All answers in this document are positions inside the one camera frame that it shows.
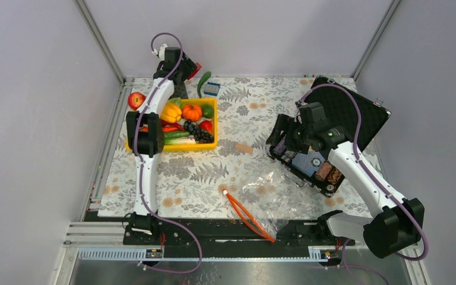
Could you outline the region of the clear zip top bag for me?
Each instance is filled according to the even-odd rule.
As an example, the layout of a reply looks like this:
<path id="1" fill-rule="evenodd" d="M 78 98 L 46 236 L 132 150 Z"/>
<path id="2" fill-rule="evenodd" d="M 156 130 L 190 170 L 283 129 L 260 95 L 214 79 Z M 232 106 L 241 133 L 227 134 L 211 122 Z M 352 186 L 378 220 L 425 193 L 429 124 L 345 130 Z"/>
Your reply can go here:
<path id="1" fill-rule="evenodd" d="M 242 223 L 272 243 L 290 220 L 316 217 L 309 187 L 284 167 L 264 167 L 220 189 Z"/>

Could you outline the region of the yellow fake bell pepper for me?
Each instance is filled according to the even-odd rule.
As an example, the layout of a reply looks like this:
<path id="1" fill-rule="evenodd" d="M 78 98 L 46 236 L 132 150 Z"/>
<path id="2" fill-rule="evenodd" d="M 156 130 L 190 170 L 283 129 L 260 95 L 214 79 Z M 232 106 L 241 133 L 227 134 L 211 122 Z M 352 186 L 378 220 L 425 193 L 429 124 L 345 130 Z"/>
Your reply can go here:
<path id="1" fill-rule="evenodd" d="M 182 119 L 182 110 L 176 104 L 168 102 L 165 104 L 160 118 L 168 123 L 177 123 Z"/>

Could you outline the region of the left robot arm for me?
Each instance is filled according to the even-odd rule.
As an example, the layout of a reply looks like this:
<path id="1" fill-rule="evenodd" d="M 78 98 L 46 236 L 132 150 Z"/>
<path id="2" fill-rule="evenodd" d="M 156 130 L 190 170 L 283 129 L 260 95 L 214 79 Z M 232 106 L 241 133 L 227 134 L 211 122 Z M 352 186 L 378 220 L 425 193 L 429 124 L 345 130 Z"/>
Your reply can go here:
<path id="1" fill-rule="evenodd" d="M 175 92 L 175 85 L 184 82 L 197 69 L 179 47 L 163 44 L 153 50 L 160 63 L 153 85 L 144 103 L 126 114 L 129 148 L 135 159 L 136 187 L 134 211 L 126 230 L 137 234 L 147 244 L 160 238 L 157 215 L 157 166 L 164 149 L 164 132 L 160 115 Z"/>

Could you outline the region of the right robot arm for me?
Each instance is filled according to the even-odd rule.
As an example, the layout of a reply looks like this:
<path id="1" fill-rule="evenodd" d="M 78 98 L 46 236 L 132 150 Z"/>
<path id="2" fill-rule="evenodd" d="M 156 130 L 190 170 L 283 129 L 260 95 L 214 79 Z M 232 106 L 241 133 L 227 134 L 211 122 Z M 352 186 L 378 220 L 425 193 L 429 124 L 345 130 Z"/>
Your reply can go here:
<path id="1" fill-rule="evenodd" d="M 407 199 L 393 188 L 365 160 L 357 146 L 357 138 L 343 126 L 333 125 L 323 105 L 310 103 L 298 108 L 298 115 L 277 115 L 273 132 L 268 138 L 272 147 L 283 143 L 290 151 L 306 154 L 321 153 L 332 167 L 350 182 L 365 202 L 370 218 L 353 216 L 342 211 L 321 216 L 317 228 L 320 242 L 330 245 L 338 238 L 363 242 L 378 258 L 400 251 L 421 241 L 423 259 L 428 253 L 428 239 L 423 231 L 425 208 L 417 199 Z"/>

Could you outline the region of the dark green fake pepper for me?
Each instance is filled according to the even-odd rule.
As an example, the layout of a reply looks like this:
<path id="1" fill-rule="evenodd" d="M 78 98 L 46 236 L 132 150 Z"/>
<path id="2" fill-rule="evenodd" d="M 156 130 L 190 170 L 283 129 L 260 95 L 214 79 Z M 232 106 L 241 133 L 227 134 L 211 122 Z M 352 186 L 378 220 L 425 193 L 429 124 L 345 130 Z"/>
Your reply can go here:
<path id="1" fill-rule="evenodd" d="M 212 75 L 212 73 L 210 71 L 207 71 L 199 79 L 199 82 L 197 85 L 197 95 L 200 99 L 202 98 L 202 94 L 201 94 L 202 86 L 207 82 L 207 80 L 211 77 L 211 75 Z"/>

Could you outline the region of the blue grey small box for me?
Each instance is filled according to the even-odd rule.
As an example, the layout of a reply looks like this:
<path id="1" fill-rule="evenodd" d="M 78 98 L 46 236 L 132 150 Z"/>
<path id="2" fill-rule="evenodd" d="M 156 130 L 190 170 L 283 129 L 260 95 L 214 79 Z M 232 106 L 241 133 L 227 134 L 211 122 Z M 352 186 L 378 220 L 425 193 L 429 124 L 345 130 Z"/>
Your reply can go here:
<path id="1" fill-rule="evenodd" d="M 209 96 L 217 96 L 220 91 L 220 84 L 213 82 L 206 82 L 203 86 L 203 92 Z"/>

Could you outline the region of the red fake apple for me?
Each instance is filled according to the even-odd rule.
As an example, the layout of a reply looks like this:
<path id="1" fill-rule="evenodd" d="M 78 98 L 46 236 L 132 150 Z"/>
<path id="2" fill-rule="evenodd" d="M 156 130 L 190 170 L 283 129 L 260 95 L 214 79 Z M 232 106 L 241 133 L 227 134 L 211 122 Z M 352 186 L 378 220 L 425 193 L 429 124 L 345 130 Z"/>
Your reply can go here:
<path id="1" fill-rule="evenodd" d="M 145 95 L 140 92 L 132 92 L 128 97 L 128 106 L 132 110 L 137 110 L 146 100 Z"/>

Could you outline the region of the orange fake carrot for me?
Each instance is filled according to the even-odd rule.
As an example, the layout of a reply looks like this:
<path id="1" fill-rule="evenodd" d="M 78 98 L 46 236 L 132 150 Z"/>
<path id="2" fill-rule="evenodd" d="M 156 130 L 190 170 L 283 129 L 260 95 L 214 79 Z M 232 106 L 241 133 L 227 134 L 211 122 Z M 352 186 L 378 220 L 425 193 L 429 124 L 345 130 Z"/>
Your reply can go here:
<path id="1" fill-rule="evenodd" d="M 148 126 L 144 126 L 140 128 L 140 132 L 149 132 L 150 128 Z M 162 133 L 170 133 L 170 132 L 176 132 L 179 131 L 179 128 L 176 126 L 161 126 L 160 128 L 156 128 L 155 131 L 157 132 L 162 132 Z"/>

